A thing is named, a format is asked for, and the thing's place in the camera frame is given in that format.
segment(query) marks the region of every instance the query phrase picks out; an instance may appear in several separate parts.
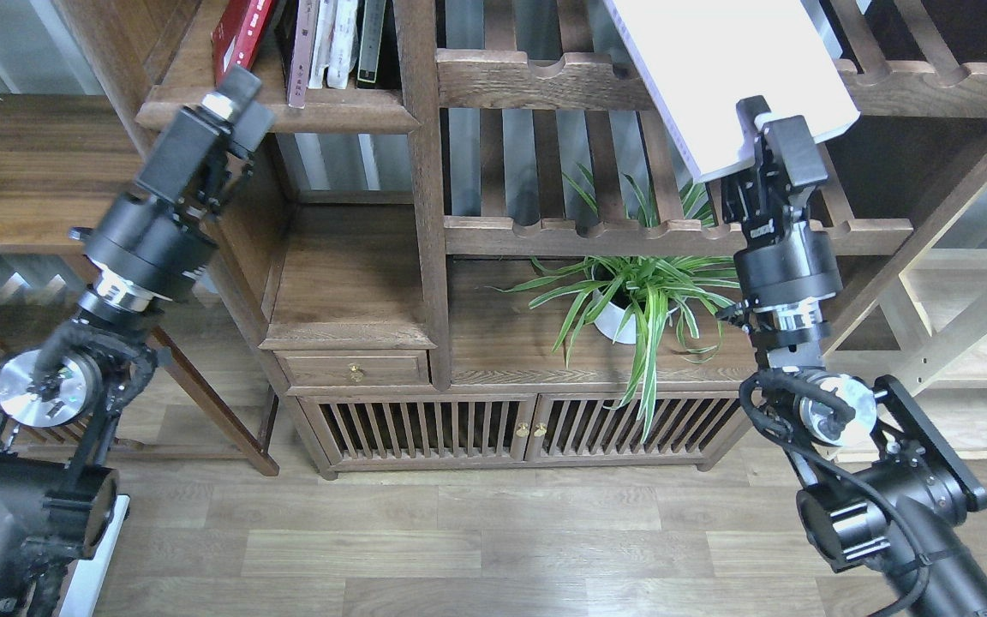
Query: potted plant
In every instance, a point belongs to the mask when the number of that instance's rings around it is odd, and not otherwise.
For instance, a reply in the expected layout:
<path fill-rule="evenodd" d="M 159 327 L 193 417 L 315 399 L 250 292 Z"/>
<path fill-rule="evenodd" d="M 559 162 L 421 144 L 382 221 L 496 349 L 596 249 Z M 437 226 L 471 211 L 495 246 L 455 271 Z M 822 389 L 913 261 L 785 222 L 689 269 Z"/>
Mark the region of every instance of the potted plant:
<path fill-rule="evenodd" d="M 583 165 L 578 166 L 584 179 L 592 184 L 591 173 Z M 638 221 L 643 226 L 656 226 L 657 204 L 653 190 L 642 191 L 631 176 L 624 175 L 634 195 L 638 199 Z M 595 197 L 591 192 L 567 177 L 581 199 L 596 209 Z M 688 183 L 681 190 L 681 200 L 685 204 L 685 217 L 700 219 L 705 224 L 713 223 L 706 190 L 702 184 Z M 680 346 L 696 355 L 692 362 L 705 362 L 716 351 L 717 344 L 705 347 L 692 347 L 690 339 L 700 338 L 694 309 L 697 306 L 713 315 L 718 309 L 732 303 L 713 289 L 738 288 L 732 257 L 602 257 L 587 256 L 569 266 L 557 269 L 543 266 L 532 258 L 540 276 L 523 284 L 513 286 L 508 292 L 522 292 L 544 288 L 563 282 L 529 302 L 529 308 L 552 301 L 556 297 L 569 297 L 571 304 L 565 319 L 555 337 L 551 352 L 565 343 L 565 364 L 569 366 L 573 343 L 581 329 L 588 324 L 596 324 L 604 335 L 614 343 L 633 343 L 634 360 L 631 361 L 631 376 L 627 380 L 623 398 L 618 407 L 633 401 L 641 387 L 642 402 L 638 406 L 638 417 L 643 419 L 643 440 L 653 427 L 654 407 L 657 402 L 657 352 L 666 326 L 673 327 Z M 721 324 L 715 322 L 718 336 Z"/>

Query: slatted cabinet door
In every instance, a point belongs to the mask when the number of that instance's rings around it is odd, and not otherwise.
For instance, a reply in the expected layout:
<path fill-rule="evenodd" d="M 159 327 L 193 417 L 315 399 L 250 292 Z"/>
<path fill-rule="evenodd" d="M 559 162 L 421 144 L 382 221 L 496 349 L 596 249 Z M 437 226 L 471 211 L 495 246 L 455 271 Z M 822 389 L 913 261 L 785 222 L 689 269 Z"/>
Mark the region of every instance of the slatted cabinet door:
<path fill-rule="evenodd" d="M 302 398 L 332 469 L 451 469 L 518 464 L 534 395 Z"/>
<path fill-rule="evenodd" d="M 705 471 L 749 427 L 735 392 L 659 394 L 643 440 L 639 402 L 618 402 L 618 394 L 541 394 L 525 460 L 695 464 Z"/>

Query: red book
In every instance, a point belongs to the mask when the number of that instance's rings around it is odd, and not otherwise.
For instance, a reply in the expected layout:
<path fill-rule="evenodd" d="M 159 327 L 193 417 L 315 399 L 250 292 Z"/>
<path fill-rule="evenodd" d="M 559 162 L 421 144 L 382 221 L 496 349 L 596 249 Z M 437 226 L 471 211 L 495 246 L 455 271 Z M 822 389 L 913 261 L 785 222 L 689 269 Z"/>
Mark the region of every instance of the red book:
<path fill-rule="evenodd" d="M 231 65 L 249 70 L 261 46 L 273 0 L 230 0 L 212 31 L 212 62 L 216 83 L 223 81 Z"/>

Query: white book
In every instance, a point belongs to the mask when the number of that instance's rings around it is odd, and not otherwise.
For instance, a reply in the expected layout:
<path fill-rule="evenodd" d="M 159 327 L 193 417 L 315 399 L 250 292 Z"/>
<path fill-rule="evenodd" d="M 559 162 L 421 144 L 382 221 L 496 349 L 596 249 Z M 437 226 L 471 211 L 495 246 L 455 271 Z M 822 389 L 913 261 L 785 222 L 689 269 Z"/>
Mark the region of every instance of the white book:
<path fill-rule="evenodd" d="M 815 141 L 858 110 L 799 0 L 604 0 L 692 178 L 752 164 L 736 104 L 761 94 Z"/>
<path fill-rule="evenodd" d="M 330 58 L 330 42 L 333 40 L 333 22 L 337 17 L 337 8 L 337 0 L 321 0 L 318 4 L 318 24 L 314 28 L 314 54 L 310 56 L 307 87 L 322 87 L 326 78 L 326 64 Z"/>
<path fill-rule="evenodd" d="M 359 0 L 338 0 L 337 19 L 333 22 L 326 85 L 345 87 L 353 69 L 353 43 L 356 42 L 356 5 Z"/>

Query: wooden floor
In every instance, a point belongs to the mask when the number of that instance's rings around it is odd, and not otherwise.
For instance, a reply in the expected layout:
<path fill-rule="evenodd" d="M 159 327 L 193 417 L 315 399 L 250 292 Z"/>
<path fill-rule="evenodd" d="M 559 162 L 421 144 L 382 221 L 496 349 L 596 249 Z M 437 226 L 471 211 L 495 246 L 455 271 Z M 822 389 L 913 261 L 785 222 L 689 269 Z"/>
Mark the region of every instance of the wooden floor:
<path fill-rule="evenodd" d="M 239 413 L 258 409 L 264 380 L 222 306 L 172 308 L 164 325 Z M 121 434 L 223 439 L 165 376 Z M 820 560 L 787 462 L 755 434 L 708 473 L 348 472 L 327 482 L 286 417 L 271 452 L 281 464 L 272 479 L 236 460 L 112 460 L 132 514 L 98 614 L 845 617 L 893 600 L 877 574 L 834 575 Z M 987 488 L 987 460 L 970 465 Z M 959 532 L 987 571 L 987 511 Z"/>

